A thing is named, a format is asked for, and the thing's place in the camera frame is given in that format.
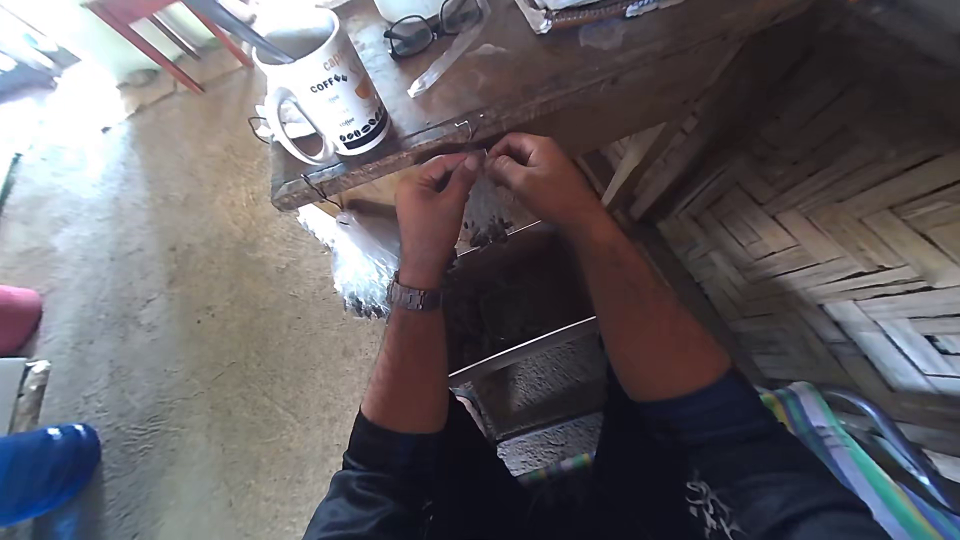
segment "eyeglasses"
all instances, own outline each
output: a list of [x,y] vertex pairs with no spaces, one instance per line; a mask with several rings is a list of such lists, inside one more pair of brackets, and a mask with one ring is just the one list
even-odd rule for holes
[[407,58],[423,52],[438,37],[460,34],[482,17],[476,0],[444,0],[439,16],[430,17],[435,22],[420,15],[407,15],[392,24],[383,36],[390,40],[391,57]]

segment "metal watch band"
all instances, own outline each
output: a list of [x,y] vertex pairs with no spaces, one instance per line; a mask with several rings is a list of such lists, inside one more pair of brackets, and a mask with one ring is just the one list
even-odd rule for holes
[[387,302],[392,307],[403,307],[417,311],[432,311],[440,307],[444,294],[440,290],[419,290],[401,285],[397,280],[398,273],[387,287]]

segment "white mug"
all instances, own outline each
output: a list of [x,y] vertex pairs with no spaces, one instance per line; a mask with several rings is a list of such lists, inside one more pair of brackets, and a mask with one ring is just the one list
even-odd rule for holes
[[[320,164],[333,152],[344,156],[367,152],[387,136],[390,118],[340,18],[331,10],[315,8],[291,19],[292,26],[265,38],[293,57],[293,63],[253,50],[253,59],[267,75],[264,108],[274,137],[307,163]],[[286,101],[324,138],[324,148],[316,156],[305,154],[284,132],[280,107]]]

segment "pink object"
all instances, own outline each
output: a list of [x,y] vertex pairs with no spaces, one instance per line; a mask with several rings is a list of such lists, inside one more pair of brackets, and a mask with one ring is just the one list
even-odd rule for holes
[[0,356],[12,355],[30,339],[42,312],[36,291],[0,285]]

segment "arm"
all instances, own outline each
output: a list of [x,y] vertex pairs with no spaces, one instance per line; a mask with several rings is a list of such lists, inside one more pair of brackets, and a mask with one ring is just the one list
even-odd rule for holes
[[628,396],[682,396],[730,369],[727,354],[620,231],[553,140],[507,135],[492,148],[488,168],[573,244],[611,365]]
[[[439,156],[397,186],[401,284],[440,287],[479,164],[476,156]],[[446,372],[443,312],[393,309],[343,470],[331,479],[305,539],[421,533],[438,432],[446,423]]]
[[635,402],[636,428],[682,456],[694,471],[688,487],[720,496],[751,537],[886,537],[863,502],[762,405],[555,142],[507,135],[487,170],[573,245],[611,366]]

